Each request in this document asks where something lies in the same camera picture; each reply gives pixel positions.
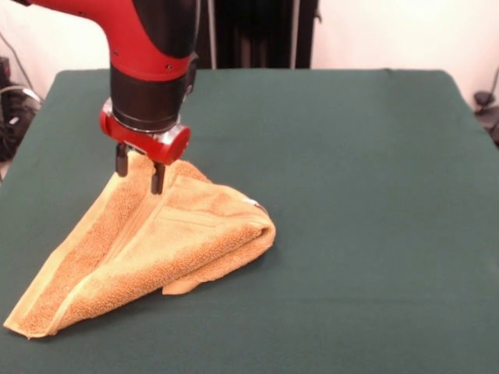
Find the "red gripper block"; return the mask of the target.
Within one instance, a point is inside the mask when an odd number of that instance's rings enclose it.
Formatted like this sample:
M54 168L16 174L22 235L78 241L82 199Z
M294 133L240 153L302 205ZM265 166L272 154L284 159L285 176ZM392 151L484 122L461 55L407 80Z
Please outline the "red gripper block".
M191 131L177 121L168 131L152 133L125 127L113 114L111 98L101 110L100 125L102 132L116 143L115 172L124 178L128 175L128 149L131 148L154 161L150 191L154 195L163 192L165 180L164 164L178 160L185 151Z

